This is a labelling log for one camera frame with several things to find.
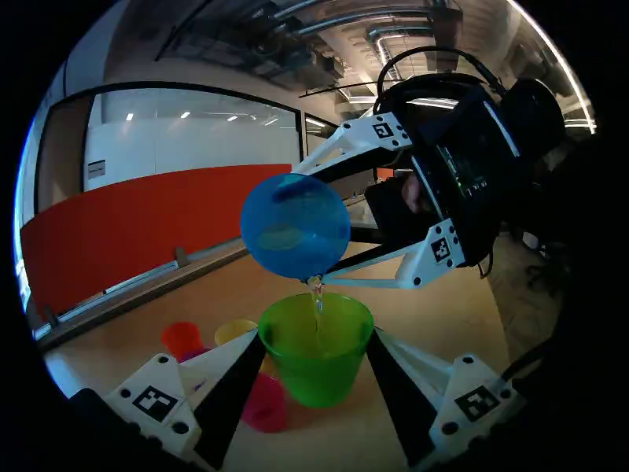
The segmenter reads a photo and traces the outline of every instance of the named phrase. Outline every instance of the plastic cup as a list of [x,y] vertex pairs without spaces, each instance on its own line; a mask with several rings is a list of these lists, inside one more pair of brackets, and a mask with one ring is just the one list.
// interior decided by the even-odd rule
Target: plastic cup
[[173,323],[166,328],[162,332],[162,343],[177,362],[182,362],[191,352],[204,349],[199,328],[186,321]]
[[257,327],[257,323],[248,319],[233,319],[216,330],[214,342],[217,346],[224,345]]
[[241,233],[253,258],[268,271],[307,280],[343,256],[350,219],[339,195],[314,177],[276,175],[247,196]]
[[262,315],[259,335],[286,389],[307,407],[332,407],[347,397],[373,331],[369,309],[325,293],[318,324],[309,293],[285,298]]
[[262,433],[278,433],[286,429],[286,399],[284,389],[277,380],[258,374],[242,412],[242,419]]
[[[224,345],[225,343],[230,342],[257,327],[257,323],[248,319],[234,319],[225,323],[216,330],[214,333],[214,342],[217,346]],[[260,372],[277,377],[273,361],[269,359],[268,355],[264,356],[264,360],[260,366]]]

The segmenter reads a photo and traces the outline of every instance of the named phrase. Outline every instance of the ceiling light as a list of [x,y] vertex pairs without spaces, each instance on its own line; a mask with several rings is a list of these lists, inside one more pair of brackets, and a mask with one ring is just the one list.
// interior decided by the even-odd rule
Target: ceiling light
[[375,95],[367,95],[365,97],[361,97],[359,95],[356,95],[354,97],[350,97],[349,102],[353,105],[357,105],[360,103],[375,103],[376,102],[376,96]]
[[570,124],[566,124],[564,126],[565,127],[587,127],[587,128],[590,127],[590,125],[587,124],[587,123],[570,123]]
[[339,92],[340,92],[341,95],[343,95],[345,97],[345,100],[347,100],[347,101],[350,100],[350,96],[347,93],[345,93],[345,90],[339,89]]
[[448,110],[452,110],[457,102],[450,101],[440,101],[440,100],[426,100],[422,98],[416,98],[415,100],[407,101],[406,103],[412,103],[413,105],[421,105],[421,106],[433,106],[435,108],[444,108]]
[[321,121],[313,120],[312,118],[306,118],[306,121],[310,124],[314,124],[315,126],[319,126],[319,127],[327,126],[325,123],[322,123]]
[[561,66],[561,68],[564,69],[564,73],[566,77],[568,77],[568,81],[570,82],[570,85],[572,86],[572,89],[575,91],[575,95],[577,99],[579,100],[579,103],[581,104],[581,108],[583,109],[583,114],[585,115],[585,119],[587,121],[587,127],[590,128],[590,133],[594,134],[594,129],[596,127],[594,126],[594,123],[590,116],[590,112],[587,111],[585,97],[583,96],[581,89],[579,89],[579,84],[576,83],[576,80],[574,76],[572,75],[572,72],[570,71],[570,66],[568,65],[568,62],[564,59],[564,57],[561,55],[557,47],[555,47],[553,42],[550,41],[550,38],[546,35],[542,27],[539,26],[535,22],[535,20],[533,20],[531,16],[520,5],[518,5],[517,2],[515,2],[515,0],[506,0],[506,1],[508,1],[509,4],[514,9],[516,9],[517,12],[520,15],[522,15],[522,17],[533,27],[533,29],[537,31],[537,34],[542,38],[542,41],[546,43],[546,45],[548,46],[548,49],[550,49],[550,51],[557,58],[557,62],[559,62],[559,65]]

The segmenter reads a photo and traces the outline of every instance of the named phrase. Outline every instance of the cable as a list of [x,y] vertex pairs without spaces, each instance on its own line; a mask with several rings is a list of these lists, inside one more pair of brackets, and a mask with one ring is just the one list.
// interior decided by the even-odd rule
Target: cable
[[378,76],[378,80],[377,80],[378,97],[380,98],[384,94],[384,78],[387,76],[387,72],[388,72],[388,70],[391,67],[393,67],[395,64],[400,62],[402,59],[406,59],[407,57],[412,56],[413,54],[429,53],[429,52],[432,52],[432,51],[435,51],[435,52],[443,51],[443,52],[447,52],[447,53],[454,53],[454,54],[458,54],[459,56],[464,57],[471,65],[474,66],[474,68],[479,72],[479,74],[481,74],[483,76],[483,78],[485,80],[487,80],[487,83],[489,84],[489,87],[493,91],[495,91],[497,94],[499,94],[501,96],[506,93],[505,87],[502,86],[502,84],[496,78],[496,76],[494,76],[489,71],[489,69],[486,68],[484,66],[484,64],[482,62],[480,62],[478,59],[476,59],[472,54],[468,54],[468,53],[463,52],[461,50],[458,50],[458,49],[456,49],[454,47],[421,46],[421,47],[414,47],[413,49],[406,50],[403,53],[398,54],[397,56],[393,57],[389,62],[387,62],[384,65],[382,70],[380,70],[380,75]]
[[544,354],[548,352],[552,339],[553,338],[549,337],[545,341],[542,341],[541,343],[536,345],[530,351],[526,352],[518,360],[514,361],[510,366],[508,366],[506,370],[502,372],[500,378],[507,382],[519,371],[531,365],[536,360],[539,360]]
[[[403,79],[401,80],[385,80],[385,82],[404,82]],[[350,83],[349,85],[339,85],[338,87],[330,87],[330,88],[326,88],[323,90],[319,90],[317,92],[313,92],[311,94],[309,94],[308,92],[300,95],[297,98],[304,98],[304,97],[311,97],[312,95],[317,95],[317,94],[324,94],[325,92],[334,92],[336,90],[341,90],[344,88],[352,88],[352,87],[358,87],[360,85],[370,85],[371,83],[377,83],[376,80],[372,80],[371,82],[359,82],[359,83]]]

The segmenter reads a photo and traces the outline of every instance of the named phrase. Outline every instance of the orange cup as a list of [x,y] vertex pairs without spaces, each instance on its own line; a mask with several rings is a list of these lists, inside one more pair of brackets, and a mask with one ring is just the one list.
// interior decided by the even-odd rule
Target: orange cup
[[166,328],[162,332],[162,342],[177,362],[182,362],[191,352],[199,352],[204,348],[199,328],[186,321],[173,323]]

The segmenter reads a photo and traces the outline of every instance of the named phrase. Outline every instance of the wooden table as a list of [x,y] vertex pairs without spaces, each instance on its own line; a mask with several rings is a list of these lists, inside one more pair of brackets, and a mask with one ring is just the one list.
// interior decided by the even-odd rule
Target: wooden table
[[[348,255],[368,247],[352,243]],[[395,269],[390,261],[356,277],[389,277]],[[474,352],[497,371],[508,365],[498,309],[476,268],[454,270],[420,290],[328,290],[357,298],[380,328],[445,360]],[[303,291],[298,281],[273,275],[247,256],[73,339],[49,352],[46,362],[66,395],[84,386],[104,395],[164,350],[160,334],[169,324],[196,323],[212,345],[225,321],[258,321],[266,307]],[[350,396],[337,407],[315,410],[291,401],[289,429],[280,434],[257,433],[241,422],[223,469],[407,470],[367,360]]]

